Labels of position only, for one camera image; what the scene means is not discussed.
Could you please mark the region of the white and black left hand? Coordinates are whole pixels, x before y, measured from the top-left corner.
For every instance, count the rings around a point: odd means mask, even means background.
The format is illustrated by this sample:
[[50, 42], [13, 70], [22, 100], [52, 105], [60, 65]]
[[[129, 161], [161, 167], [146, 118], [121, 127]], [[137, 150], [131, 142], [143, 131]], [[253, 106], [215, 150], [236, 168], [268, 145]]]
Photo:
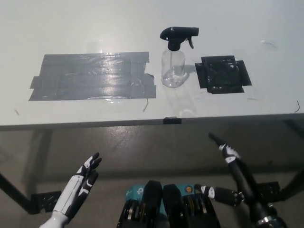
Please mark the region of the white and black left hand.
[[98, 178], [96, 168], [101, 161], [99, 153], [95, 153], [81, 165], [62, 191], [54, 211], [62, 213], [69, 221], [74, 218]]

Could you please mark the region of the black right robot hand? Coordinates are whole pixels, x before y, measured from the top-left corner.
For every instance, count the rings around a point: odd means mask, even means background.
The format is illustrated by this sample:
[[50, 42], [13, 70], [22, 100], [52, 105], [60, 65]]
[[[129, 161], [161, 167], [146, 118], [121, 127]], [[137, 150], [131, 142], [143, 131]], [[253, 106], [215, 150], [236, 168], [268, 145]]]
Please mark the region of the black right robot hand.
[[236, 182], [237, 191], [201, 184], [195, 184], [194, 189], [214, 201], [229, 206], [235, 207], [241, 202], [244, 202], [249, 207], [252, 223], [261, 226], [263, 223], [269, 222], [272, 217], [272, 212], [269, 211], [269, 207], [263, 200], [253, 175], [247, 165], [242, 162], [241, 156], [233, 147], [216, 135], [209, 133], [209, 138], [216, 143], [222, 152], [228, 169]]

